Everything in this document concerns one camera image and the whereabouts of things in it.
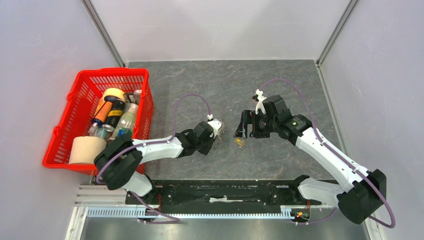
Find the yellow tagged keys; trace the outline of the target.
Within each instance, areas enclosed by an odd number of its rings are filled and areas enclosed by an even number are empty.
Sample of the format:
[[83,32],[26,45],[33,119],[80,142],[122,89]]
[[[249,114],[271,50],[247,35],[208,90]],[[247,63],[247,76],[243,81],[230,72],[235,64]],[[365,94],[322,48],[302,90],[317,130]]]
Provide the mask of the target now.
[[239,139],[239,138],[236,138],[236,139],[234,140],[234,142],[235,142],[237,145],[239,145],[240,147],[243,147],[243,146],[246,144],[246,142],[245,142],[244,140]]

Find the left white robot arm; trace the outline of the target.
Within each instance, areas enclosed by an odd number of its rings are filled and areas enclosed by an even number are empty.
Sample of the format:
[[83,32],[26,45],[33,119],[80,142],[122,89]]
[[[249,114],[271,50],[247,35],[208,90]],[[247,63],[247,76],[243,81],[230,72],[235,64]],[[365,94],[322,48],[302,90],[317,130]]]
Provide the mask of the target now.
[[145,140],[119,135],[95,157],[97,177],[110,191],[124,189],[136,194],[144,204],[152,204],[157,198],[154,183],[137,168],[147,162],[183,158],[195,152],[207,155],[223,128],[221,120],[212,119],[165,138]]

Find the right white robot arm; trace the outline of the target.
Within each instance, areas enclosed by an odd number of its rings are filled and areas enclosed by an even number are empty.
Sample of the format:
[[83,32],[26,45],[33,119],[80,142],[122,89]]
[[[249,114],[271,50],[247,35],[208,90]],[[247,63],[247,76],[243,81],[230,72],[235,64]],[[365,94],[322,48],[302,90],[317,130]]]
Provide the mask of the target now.
[[295,147],[313,157],[336,180],[329,183],[302,175],[288,191],[289,200],[300,205],[316,200],[334,207],[352,223],[361,224],[383,206],[387,193],[387,177],[376,169],[350,159],[328,141],[304,115],[293,115],[279,95],[254,95],[254,110],[243,110],[234,133],[236,138],[269,138],[278,134]]

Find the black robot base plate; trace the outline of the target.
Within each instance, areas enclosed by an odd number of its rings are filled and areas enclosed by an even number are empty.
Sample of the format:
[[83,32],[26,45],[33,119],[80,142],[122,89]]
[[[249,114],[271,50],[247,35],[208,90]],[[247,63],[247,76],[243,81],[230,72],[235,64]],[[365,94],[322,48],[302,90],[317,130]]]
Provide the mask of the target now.
[[141,199],[165,214],[277,214],[281,206],[318,205],[292,180],[155,179]]

